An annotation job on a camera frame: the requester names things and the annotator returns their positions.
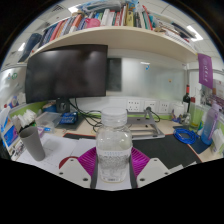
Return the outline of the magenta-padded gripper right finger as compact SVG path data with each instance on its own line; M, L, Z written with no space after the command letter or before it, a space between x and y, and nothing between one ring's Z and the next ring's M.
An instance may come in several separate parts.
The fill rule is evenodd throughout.
M158 158L149 158L138 149L132 148L130 183L133 189L144 187L170 174L171 172Z

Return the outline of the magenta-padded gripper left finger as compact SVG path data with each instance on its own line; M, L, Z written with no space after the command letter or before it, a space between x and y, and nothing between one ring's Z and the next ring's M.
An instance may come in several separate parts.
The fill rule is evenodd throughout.
M95 189L97 184L97 154L93 147L78 158L67 157L60 163L58 175L78 186Z

